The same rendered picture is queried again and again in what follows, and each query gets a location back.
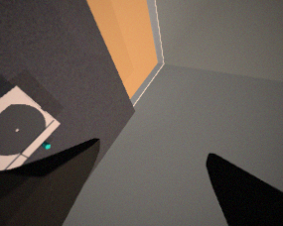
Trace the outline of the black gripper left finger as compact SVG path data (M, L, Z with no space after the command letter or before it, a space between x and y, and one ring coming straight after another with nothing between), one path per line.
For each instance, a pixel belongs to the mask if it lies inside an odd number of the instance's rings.
M91 139L41 160L0 170L0 226L62 226L99 153Z

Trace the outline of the small teal block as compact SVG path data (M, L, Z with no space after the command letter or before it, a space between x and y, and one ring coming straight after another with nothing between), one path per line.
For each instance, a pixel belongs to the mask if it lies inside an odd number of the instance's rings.
M48 142L43 143L43 148L45 148L45 149L50 149L50 148L51 148L51 145L50 145Z

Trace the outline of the dark grey round disc with small centre hole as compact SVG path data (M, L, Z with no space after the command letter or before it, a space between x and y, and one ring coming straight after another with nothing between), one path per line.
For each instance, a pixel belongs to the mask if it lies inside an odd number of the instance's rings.
M25 104L9 105L0 112L0 156L23 153L46 127L45 116L37 108Z

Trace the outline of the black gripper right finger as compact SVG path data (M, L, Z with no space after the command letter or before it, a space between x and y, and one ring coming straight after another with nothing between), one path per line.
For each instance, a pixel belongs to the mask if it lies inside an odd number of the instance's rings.
M216 154L207 169L228 226L283 226L283 191Z

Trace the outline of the grey square tray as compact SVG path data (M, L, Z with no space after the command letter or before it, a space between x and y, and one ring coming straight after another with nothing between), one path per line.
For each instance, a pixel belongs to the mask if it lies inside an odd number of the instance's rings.
M53 116L25 94L17 85L6 82L0 87L0 112L13 104L25 104L37 108L45 116L47 127L23 153L0 156L0 170L9 170L20 166L60 125Z

